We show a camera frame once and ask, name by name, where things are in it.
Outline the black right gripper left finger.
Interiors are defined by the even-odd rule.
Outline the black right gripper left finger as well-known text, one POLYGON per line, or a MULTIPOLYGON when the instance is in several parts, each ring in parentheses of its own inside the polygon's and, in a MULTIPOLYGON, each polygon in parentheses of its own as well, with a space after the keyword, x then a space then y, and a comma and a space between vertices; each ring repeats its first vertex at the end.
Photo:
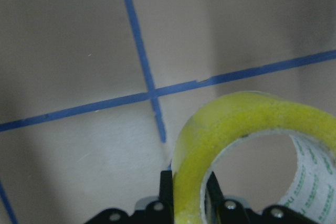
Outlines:
POLYGON ((173 223, 173 179, 171 170, 160 173, 159 202, 162 223, 173 223))

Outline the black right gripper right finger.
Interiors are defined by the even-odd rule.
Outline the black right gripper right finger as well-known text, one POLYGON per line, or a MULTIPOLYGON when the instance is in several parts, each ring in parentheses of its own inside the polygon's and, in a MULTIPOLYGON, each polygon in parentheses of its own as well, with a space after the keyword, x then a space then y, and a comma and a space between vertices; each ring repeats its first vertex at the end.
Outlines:
POLYGON ((206 183, 206 220, 207 223, 224 223, 224 195, 214 172, 206 183))

